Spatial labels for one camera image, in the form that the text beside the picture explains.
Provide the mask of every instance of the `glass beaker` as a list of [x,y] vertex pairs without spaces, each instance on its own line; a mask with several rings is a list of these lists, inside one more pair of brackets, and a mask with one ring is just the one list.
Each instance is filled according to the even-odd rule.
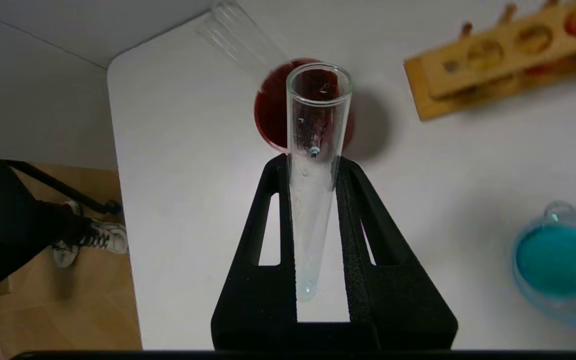
[[298,301],[315,295],[352,97],[343,68],[309,63],[286,80],[288,182]]
[[526,226],[514,244],[512,271],[528,300],[576,325],[576,208],[552,202]]

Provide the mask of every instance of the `sneaker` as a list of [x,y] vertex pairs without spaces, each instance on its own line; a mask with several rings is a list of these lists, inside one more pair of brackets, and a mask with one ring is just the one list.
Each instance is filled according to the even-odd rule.
[[90,229],[82,239],[77,241],[77,245],[104,249],[115,254],[127,254],[128,237],[126,236],[126,227],[120,223],[102,222],[92,219]]
[[[70,207],[73,214],[82,216],[82,206],[78,202],[68,200],[62,203],[62,206]],[[67,268],[71,266],[80,253],[80,248],[76,244],[66,244],[64,240],[59,240],[51,246],[52,260],[57,268]]]

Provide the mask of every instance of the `black pants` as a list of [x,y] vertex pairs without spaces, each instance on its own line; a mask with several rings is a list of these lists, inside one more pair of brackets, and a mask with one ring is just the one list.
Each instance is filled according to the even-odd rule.
[[89,225],[68,206],[35,200],[0,160],[0,282],[46,246],[80,239]]

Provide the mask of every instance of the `glass dish with red liquid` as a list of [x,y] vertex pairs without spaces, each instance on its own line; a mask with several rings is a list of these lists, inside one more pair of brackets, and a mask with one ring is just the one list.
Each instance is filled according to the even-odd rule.
[[[295,68],[318,60],[289,60],[235,0],[215,3],[197,32],[260,84],[254,100],[256,128],[270,146],[286,152],[286,79]],[[350,114],[344,145],[350,143],[353,130]]]

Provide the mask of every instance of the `test tube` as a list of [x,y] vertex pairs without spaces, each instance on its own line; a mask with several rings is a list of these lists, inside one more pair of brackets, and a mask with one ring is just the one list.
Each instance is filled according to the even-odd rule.
[[352,80],[334,64],[304,64],[288,75],[286,97],[295,285],[303,302],[317,291]]

